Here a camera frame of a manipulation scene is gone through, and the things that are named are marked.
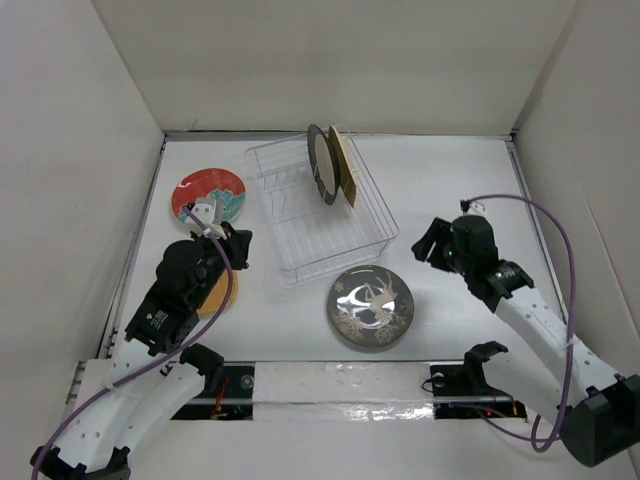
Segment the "red and teal round plate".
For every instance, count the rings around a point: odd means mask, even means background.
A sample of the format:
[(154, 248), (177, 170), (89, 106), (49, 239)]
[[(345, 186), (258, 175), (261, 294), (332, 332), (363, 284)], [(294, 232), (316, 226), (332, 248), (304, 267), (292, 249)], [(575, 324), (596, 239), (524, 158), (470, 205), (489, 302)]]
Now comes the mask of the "red and teal round plate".
[(223, 207), (224, 221), (232, 222), (241, 212), (246, 200), (246, 187), (235, 173), (222, 168), (206, 168), (182, 179), (171, 196), (171, 211), (184, 223), (187, 216), (182, 208), (195, 204), (199, 198), (219, 202)]

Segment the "orange woven-pattern plate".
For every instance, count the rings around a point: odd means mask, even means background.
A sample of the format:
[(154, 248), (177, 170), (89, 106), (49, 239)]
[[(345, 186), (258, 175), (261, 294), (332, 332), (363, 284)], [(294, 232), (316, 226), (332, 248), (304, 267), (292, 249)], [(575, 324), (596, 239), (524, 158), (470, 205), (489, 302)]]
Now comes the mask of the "orange woven-pattern plate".
[[(229, 299), (225, 304), (226, 309), (230, 308), (233, 305), (233, 303), (237, 298), (238, 290), (239, 290), (238, 275), (235, 271), (232, 272), (232, 278), (233, 278), (232, 280), (233, 285), (232, 285)], [(229, 275), (227, 271), (224, 271), (223, 275), (217, 281), (216, 285), (210, 292), (209, 296), (205, 300), (202, 307), (197, 310), (197, 313), (201, 318), (204, 318), (209, 315), (213, 315), (220, 309), (223, 303), (223, 300), (227, 294), (228, 287), (229, 287)]]

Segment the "grey plate with floral pattern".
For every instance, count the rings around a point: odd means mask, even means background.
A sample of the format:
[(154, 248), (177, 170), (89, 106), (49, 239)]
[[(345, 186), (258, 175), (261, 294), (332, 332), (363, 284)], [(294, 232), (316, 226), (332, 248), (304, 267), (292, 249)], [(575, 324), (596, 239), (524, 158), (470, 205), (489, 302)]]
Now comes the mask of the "grey plate with floral pattern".
[(415, 303), (408, 285), (395, 272), (360, 265), (333, 281), (326, 312), (344, 341), (361, 350), (383, 350), (408, 332)]

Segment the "brown rimmed cream plate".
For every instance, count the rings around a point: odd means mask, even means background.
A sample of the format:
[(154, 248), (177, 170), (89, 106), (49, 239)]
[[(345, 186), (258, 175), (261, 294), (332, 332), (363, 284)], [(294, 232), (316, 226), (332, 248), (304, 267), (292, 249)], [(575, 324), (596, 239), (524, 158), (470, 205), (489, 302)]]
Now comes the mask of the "brown rimmed cream plate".
[(318, 125), (308, 126), (307, 150), (318, 192), (325, 204), (333, 205), (341, 181), (339, 160), (329, 137)]

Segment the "yellow green leaf-shaped plate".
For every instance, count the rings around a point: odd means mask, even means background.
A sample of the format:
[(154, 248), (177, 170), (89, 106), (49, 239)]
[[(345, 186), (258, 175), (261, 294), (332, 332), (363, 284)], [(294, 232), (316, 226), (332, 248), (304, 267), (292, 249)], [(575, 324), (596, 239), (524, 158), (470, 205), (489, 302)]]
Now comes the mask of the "yellow green leaf-shaped plate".
[(329, 139), (338, 158), (340, 167), (340, 187), (349, 206), (354, 208), (357, 195), (356, 169), (352, 165), (346, 140), (334, 125), (329, 127)]

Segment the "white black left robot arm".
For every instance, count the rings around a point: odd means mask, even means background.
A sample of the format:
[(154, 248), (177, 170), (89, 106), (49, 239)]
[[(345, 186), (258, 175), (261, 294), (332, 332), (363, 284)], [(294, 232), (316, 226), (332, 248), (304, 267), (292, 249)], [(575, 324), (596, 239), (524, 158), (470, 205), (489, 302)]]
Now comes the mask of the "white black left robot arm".
[(101, 389), (36, 449), (32, 478), (127, 479), (136, 451), (183, 405), (220, 390), (224, 359), (199, 344), (198, 311), (221, 277), (247, 268), (252, 237), (222, 222), (165, 249)]

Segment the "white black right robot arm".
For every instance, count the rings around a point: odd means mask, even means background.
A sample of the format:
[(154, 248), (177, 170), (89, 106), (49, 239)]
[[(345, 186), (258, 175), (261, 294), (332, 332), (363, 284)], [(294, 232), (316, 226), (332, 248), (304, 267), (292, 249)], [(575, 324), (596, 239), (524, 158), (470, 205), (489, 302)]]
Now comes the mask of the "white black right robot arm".
[(555, 438), (586, 467), (639, 442), (639, 378), (625, 377), (597, 357), (546, 304), (533, 279), (500, 258), (488, 220), (435, 218), (412, 247), (415, 258), (462, 276), (469, 292), (507, 324), (542, 361), (537, 371), (497, 341), (464, 355), (459, 378), (481, 395), (512, 394), (548, 422)]

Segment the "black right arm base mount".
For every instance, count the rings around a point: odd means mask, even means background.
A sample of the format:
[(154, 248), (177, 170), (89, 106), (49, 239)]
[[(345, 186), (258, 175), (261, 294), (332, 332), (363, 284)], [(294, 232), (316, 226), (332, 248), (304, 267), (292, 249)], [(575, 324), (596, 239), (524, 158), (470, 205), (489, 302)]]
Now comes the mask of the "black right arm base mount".
[(527, 419), (521, 402), (490, 387), (474, 387), (462, 374), (461, 362), (429, 365), (421, 388), (432, 397), (436, 420)]

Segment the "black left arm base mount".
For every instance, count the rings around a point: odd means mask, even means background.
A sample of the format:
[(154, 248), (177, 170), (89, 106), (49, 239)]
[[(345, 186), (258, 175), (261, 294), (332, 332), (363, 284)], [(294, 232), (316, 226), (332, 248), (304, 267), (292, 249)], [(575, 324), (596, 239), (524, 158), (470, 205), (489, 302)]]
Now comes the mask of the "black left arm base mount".
[(181, 407), (173, 420), (236, 421), (253, 419), (254, 363), (226, 363), (220, 385)]

